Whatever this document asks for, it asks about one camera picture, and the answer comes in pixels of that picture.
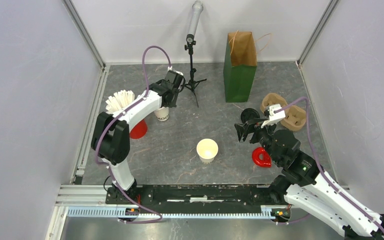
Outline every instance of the metal floor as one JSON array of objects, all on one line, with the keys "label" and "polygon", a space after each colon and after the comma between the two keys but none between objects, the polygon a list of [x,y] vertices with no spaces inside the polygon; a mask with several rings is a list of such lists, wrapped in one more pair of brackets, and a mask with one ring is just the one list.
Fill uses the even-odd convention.
[{"label": "metal floor", "polygon": [[[193,94],[184,89],[178,96],[177,107],[171,108],[169,119],[160,122],[152,113],[145,118],[148,132],[141,139],[131,139],[127,161],[138,184],[212,184],[212,183],[271,183],[281,169],[256,166],[252,151],[259,147],[248,142],[239,143],[234,123],[240,122],[245,108],[259,110],[264,96],[278,93],[288,103],[307,96],[304,82],[295,62],[259,62],[248,102],[226,103],[223,81],[223,63],[196,63],[195,80],[207,78],[197,87],[196,105]],[[166,64],[146,66],[150,83],[163,79]],[[189,80],[189,64],[174,64]],[[132,90],[136,95],[145,89],[141,65],[113,65],[109,69],[100,112],[105,111],[105,100],[114,92]],[[302,102],[298,105],[305,108]],[[334,176],[319,127],[310,114],[311,139],[321,164]],[[305,128],[295,133],[303,152],[312,156]],[[210,164],[200,161],[197,143],[204,138],[215,140],[218,155]],[[103,166],[97,166],[91,150],[83,177],[84,185],[101,185],[109,175]]]},{"label": "metal floor", "polygon": [[[292,209],[292,219],[305,215]],[[61,240],[343,240],[328,225],[311,216],[276,226],[267,219],[165,219],[151,224],[125,225],[116,218],[68,217]]]}]

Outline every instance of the gray stone tile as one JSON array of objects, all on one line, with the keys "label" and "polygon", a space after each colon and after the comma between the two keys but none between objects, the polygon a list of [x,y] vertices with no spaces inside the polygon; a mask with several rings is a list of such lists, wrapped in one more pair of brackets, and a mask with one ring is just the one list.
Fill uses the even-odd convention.
[{"label": "gray stone tile", "polygon": [[[148,132],[141,139],[132,139],[127,157],[130,170],[138,184],[212,184],[212,183],[271,183],[281,173],[274,164],[271,168],[256,166],[252,151],[258,144],[239,143],[234,123],[240,122],[245,108],[259,109],[268,93],[278,93],[288,103],[306,96],[306,89],[294,62],[259,62],[248,102],[226,103],[223,82],[223,63],[196,63],[195,80],[207,78],[197,87],[199,108],[193,94],[185,89],[178,96],[177,107],[170,109],[169,119],[160,122],[154,114],[145,118]],[[188,64],[174,64],[189,79]],[[146,66],[150,83],[166,75],[167,65]],[[145,89],[141,65],[111,66],[100,110],[114,92],[132,90],[136,95]],[[305,103],[298,106],[305,108]],[[310,133],[320,161],[333,176],[326,149],[313,113]],[[303,152],[312,155],[305,128],[295,133]],[[204,138],[215,140],[219,152],[214,161],[204,164],[197,152],[197,143]],[[90,151],[83,178],[85,185],[100,185],[108,170],[94,162]]]}]

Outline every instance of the cardboard cup holder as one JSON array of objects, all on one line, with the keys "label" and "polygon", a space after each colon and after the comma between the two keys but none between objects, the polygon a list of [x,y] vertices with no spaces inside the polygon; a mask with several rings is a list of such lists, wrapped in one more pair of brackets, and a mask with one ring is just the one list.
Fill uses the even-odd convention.
[{"label": "cardboard cup holder", "polygon": [[306,124],[306,111],[299,106],[292,105],[285,110],[286,117],[280,121],[285,128],[291,131],[299,131]]},{"label": "cardboard cup holder", "polygon": [[282,108],[288,105],[288,103],[283,97],[281,97],[277,93],[271,92],[264,97],[259,109],[261,110],[261,112],[264,113],[264,111],[266,110],[266,107],[273,104],[280,104]]}]

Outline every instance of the bundle of straws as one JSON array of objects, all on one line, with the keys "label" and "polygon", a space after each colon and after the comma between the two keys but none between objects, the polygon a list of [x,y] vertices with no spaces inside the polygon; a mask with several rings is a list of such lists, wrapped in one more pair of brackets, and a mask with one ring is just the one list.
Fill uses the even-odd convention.
[{"label": "bundle of straws", "polygon": [[114,92],[114,96],[109,96],[108,100],[106,100],[106,111],[109,114],[112,114],[118,110],[121,110],[127,105],[129,105],[131,102],[135,100],[135,94],[129,90],[122,90],[119,92]]}]

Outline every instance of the bag handle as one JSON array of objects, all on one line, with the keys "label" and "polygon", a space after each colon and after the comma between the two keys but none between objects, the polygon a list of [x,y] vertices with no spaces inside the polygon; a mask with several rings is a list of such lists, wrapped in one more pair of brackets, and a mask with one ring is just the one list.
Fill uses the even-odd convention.
[{"label": "bag handle", "polygon": [[[235,46],[235,38],[236,38],[236,34],[238,34],[238,32],[239,32],[239,30],[237,30],[237,31],[234,33],[233,37],[232,37],[232,38],[230,39],[230,41],[229,41],[229,44],[231,43],[231,41],[233,41],[233,43],[232,43],[232,49],[230,50],[230,55],[232,55],[232,53],[233,53],[233,47]],[[269,43],[272,41],[273,34],[272,34],[271,32],[270,32],[270,33],[267,33],[267,34],[264,34],[262,37],[260,37],[259,39],[257,39],[257,40],[254,41],[254,44],[255,44],[256,42],[258,42],[259,40],[263,39],[265,36],[268,36],[268,35],[270,35],[270,38],[268,39],[267,43],[266,43],[266,44],[264,45],[264,47],[261,48],[257,53],[260,53],[261,51],[263,51],[263,50],[269,45]]]},{"label": "bag handle", "polygon": [[273,34],[270,32],[270,33],[264,34],[262,37],[260,37],[259,39],[255,40],[254,43],[258,42],[260,39],[262,39],[262,38],[264,38],[265,36],[268,36],[268,35],[270,35],[270,38],[268,39],[267,43],[257,53],[260,53],[261,51],[263,51],[269,45],[269,43],[272,41]]}]

